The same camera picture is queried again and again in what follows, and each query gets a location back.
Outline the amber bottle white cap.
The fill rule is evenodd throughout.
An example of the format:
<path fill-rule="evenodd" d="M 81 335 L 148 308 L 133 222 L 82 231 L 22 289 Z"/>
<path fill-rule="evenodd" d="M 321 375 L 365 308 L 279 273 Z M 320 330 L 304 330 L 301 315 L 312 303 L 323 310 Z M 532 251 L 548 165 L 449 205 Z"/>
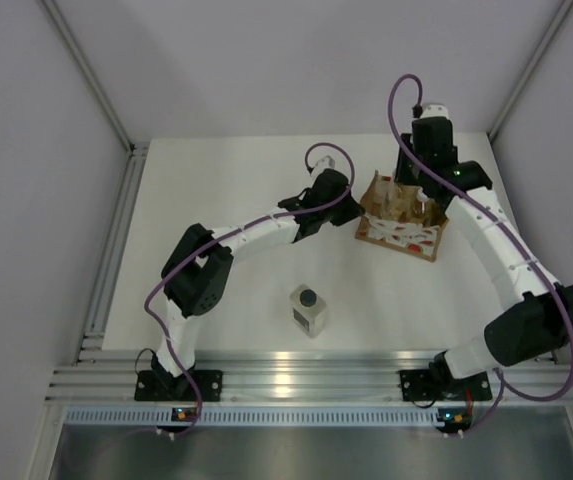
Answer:
<path fill-rule="evenodd" d="M 385 220 L 407 223 L 415 208 L 417 188 L 394 181 L 383 186 L 380 217 Z"/>
<path fill-rule="evenodd" d="M 441 218 L 442 214 L 439 205 L 433 199 L 428 198 L 421 190 L 418 190 L 410 202 L 408 221 L 429 227 L 439 225 Z"/>

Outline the clear square bottle black cap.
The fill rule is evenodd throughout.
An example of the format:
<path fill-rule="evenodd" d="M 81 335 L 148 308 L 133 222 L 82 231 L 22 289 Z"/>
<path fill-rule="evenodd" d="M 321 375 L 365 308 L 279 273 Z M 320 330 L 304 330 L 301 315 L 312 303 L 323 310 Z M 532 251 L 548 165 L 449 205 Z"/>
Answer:
<path fill-rule="evenodd" d="M 299 285 L 289 297 L 292 318 L 295 324 L 310 338 L 316 338 L 323 330 L 328 307 L 315 290 L 305 284 Z"/>

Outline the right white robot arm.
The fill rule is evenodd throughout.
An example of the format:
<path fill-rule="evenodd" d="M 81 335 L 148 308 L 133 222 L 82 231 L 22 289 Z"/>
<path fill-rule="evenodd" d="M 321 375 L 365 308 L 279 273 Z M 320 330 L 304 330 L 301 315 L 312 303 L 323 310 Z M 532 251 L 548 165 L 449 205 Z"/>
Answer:
<path fill-rule="evenodd" d="M 502 308 L 480 335 L 431 363 L 433 389 L 454 397 L 475 375 L 573 347 L 573 285 L 562 285 L 525 245 L 482 166 L 459 161 L 447 109 L 415 105 L 412 113 L 410 132 L 395 135 L 401 178 L 463 234 Z"/>

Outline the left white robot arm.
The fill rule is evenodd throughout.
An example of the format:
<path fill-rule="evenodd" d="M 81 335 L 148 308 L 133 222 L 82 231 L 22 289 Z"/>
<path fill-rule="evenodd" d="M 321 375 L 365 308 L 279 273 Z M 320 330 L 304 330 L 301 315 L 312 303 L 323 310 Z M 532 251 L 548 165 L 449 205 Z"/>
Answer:
<path fill-rule="evenodd" d="M 137 374 L 137 401 L 218 399 L 206 391 L 215 372 L 195 368 L 196 318 L 222 299 L 235 264 L 315 235 L 326 223 L 338 227 L 361 216 L 363 208 L 351 194 L 354 180 L 326 168 L 310 187 L 255 220 L 219 229 L 196 223 L 185 231 L 144 301 L 144 311 L 162 329 L 162 341 L 150 367 Z"/>

